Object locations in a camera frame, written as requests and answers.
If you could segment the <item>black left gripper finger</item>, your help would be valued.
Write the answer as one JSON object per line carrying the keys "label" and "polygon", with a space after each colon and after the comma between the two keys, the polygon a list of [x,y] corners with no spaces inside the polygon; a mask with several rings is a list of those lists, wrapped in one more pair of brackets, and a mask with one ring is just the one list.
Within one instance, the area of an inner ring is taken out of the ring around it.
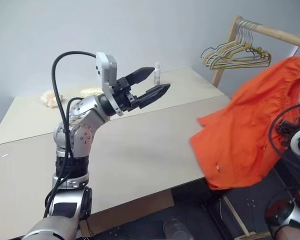
{"label": "black left gripper finger", "polygon": [[161,98],[170,88],[171,84],[159,84],[145,92],[145,94],[138,97],[138,107],[140,109],[152,104]]}
{"label": "black left gripper finger", "polygon": [[146,80],[155,70],[154,67],[141,67],[126,76],[126,82],[129,86],[139,84]]}

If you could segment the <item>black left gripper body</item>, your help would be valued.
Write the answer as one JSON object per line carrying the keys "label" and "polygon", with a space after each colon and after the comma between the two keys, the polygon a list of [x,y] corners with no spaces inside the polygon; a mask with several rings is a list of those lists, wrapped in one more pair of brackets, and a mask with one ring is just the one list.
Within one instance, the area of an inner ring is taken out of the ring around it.
{"label": "black left gripper body", "polygon": [[123,112],[130,112],[140,107],[140,101],[136,95],[132,95],[131,86],[136,84],[135,76],[121,77],[112,87],[113,97]]}

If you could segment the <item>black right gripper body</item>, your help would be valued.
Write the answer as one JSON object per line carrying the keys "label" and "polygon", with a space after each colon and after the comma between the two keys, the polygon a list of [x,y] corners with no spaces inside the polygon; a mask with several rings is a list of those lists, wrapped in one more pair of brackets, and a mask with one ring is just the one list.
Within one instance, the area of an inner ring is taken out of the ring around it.
{"label": "black right gripper body", "polygon": [[281,136],[288,137],[294,132],[294,124],[287,120],[281,119],[277,124],[276,132]]}

